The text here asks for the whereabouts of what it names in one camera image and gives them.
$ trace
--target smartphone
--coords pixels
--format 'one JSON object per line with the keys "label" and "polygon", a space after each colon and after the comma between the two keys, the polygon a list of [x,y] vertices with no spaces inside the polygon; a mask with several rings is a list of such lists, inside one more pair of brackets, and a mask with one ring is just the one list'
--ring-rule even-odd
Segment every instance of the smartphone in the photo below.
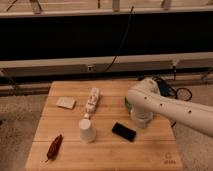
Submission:
{"label": "smartphone", "polygon": [[121,125],[120,123],[116,122],[115,125],[112,128],[112,132],[133,142],[136,131],[125,127],[124,125]]}

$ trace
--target white cup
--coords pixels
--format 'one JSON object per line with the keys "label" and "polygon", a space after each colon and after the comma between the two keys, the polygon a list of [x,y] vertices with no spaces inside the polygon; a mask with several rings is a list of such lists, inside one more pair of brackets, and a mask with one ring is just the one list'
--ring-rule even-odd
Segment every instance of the white cup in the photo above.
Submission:
{"label": "white cup", "polygon": [[82,141],[90,143],[95,140],[96,130],[89,119],[81,119],[79,121],[79,128]]}

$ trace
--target wood grain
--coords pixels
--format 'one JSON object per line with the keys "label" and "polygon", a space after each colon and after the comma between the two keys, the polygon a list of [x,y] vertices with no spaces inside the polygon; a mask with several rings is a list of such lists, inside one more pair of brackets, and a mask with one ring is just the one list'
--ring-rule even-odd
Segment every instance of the wood grain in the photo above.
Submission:
{"label": "wood grain", "polygon": [[174,141],[63,142],[56,160],[45,163],[49,145],[50,142],[33,143],[28,171],[181,170]]}
{"label": "wood grain", "polygon": [[[63,81],[51,86],[40,119],[26,171],[180,171],[182,163],[170,122],[156,115],[148,128],[135,126],[125,109],[124,98],[137,81]],[[101,90],[101,98],[91,121],[97,131],[95,142],[80,140],[78,123],[85,113],[85,104],[92,87]],[[74,97],[73,110],[60,108],[61,96]],[[119,122],[137,132],[129,142],[111,132]],[[45,163],[49,145],[56,136],[64,136],[59,155]]]}

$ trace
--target black wall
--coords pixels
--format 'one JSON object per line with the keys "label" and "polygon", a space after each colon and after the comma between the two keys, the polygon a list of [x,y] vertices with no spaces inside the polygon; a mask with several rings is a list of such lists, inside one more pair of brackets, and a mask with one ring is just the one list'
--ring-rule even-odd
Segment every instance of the black wall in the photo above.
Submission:
{"label": "black wall", "polygon": [[[128,15],[0,19],[0,60],[114,56]],[[213,51],[213,12],[133,14],[120,55]]]}

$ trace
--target concrete floor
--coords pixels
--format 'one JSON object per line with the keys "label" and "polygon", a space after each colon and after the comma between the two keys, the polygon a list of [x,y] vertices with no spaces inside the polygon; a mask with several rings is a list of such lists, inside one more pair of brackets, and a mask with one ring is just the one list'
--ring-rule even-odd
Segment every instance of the concrete floor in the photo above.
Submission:
{"label": "concrete floor", "polygon": [[[190,86],[193,102],[213,106],[213,85]],[[0,171],[24,171],[47,95],[0,98]],[[213,138],[181,124],[174,133],[183,171],[213,170]]]}

